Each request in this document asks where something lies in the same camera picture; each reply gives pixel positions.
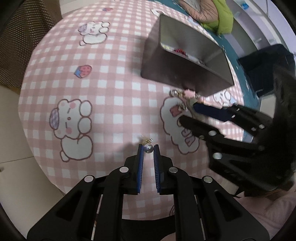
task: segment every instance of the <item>lime green clothing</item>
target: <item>lime green clothing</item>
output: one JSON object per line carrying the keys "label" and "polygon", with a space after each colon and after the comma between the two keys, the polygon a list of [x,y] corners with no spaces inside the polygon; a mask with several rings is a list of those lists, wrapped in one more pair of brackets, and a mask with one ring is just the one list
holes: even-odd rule
{"label": "lime green clothing", "polygon": [[233,14],[227,6],[225,0],[213,0],[215,4],[219,20],[211,23],[203,23],[203,27],[207,28],[218,35],[230,34],[233,26]]}

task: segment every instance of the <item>table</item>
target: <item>table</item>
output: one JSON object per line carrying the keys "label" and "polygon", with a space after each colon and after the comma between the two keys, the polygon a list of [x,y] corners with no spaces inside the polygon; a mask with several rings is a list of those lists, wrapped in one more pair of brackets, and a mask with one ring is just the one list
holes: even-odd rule
{"label": "table", "polygon": [[[189,175],[223,180],[207,167],[205,143],[177,125],[181,114],[171,115],[170,109],[181,102],[169,97],[173,88],[139,75],[144,42],[157,19],[151,9],[213,40],[202,27],[162,4],[101,1],[60,21],[32,54],[19,116],[38,164],[65,193],[86,175],[100,177],[122,166],[125,158],[136,153],[141,135],[152,138],[161,154]],[[232,66],[231,71],[235,86],[205,98],[206,103],[243,104]],[[243,131],[237,126],[208,122],[227,137],[242,140]],[[123,218],[163,218],[172,205],[172,196],[156,192],[153,155],[145,154],[141,193],[124,197]]]}

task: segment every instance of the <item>brown textured chair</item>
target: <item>brown textured chair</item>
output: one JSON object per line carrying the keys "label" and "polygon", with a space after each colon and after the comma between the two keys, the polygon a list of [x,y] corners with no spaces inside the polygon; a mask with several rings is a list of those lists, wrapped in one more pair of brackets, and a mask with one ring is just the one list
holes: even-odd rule
{"label": "brown textured chair", "polygon": [[62,19],[59,0],[2,0],[0,84],[21,88],[31,54]]}

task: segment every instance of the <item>gray box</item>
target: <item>gray box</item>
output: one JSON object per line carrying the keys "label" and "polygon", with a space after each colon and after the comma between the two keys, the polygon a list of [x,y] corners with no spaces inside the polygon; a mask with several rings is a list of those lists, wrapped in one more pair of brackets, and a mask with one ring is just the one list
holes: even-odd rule
{"label": "gray box", "polygon": [[[183,49],[189,58],[173,49]],[[234,85],[224,51],[202,33],[163,14],[145,41],[141,76],[203,96]]]}

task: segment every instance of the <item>gingham pattern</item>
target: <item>gingham pattern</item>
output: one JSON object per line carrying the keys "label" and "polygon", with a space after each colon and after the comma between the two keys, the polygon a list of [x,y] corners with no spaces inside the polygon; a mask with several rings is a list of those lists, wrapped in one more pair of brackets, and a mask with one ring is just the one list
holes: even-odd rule
{"label": "gingham pattern", "polygon": [[[104,7],[113,10],[104,12]],[[160,145],[161,154],[171,157],[174,165],[189,175],[211,175],[222,181],[222,177],[207,167],[207,148],[203,141],[198,151],[182,155],[165,134],[160,107],[170,87],[139,75],[144,42],[157,19],[151,12],[153,8],[192,26],[183,14],[158,3],[102,1],[60,21],[32,54],[19,99],[19,115],[38,164],[49,180],[65,193],[86,175],[100,177],[122,166],[125,158],[135,154],[139,135],[152,138],[154,144]],[[104,43],[79,45],[82,36],[78,27],[87,21],[111,24]],[[201,27],[195,28],[211,38]],[[84,64],[91,65],[92,72],[78,79],[73,73]],[[228,91],[243,104],[235,73],[234,81],[235,86]],[[50,112],[61,99],[92,103],[89,136],[94,150],[87,160],[61,161],[60,140],[49,125]],[[217,104],[212,96],[207,102]],[[242,130],[231,123],[210,119],[210,124],[230,138],[242,139]],[[123,218],[163,218],[168,216],[172,205],[172,196],[157,194],[152,154],[145,154],[141,194],[125,196]]]}

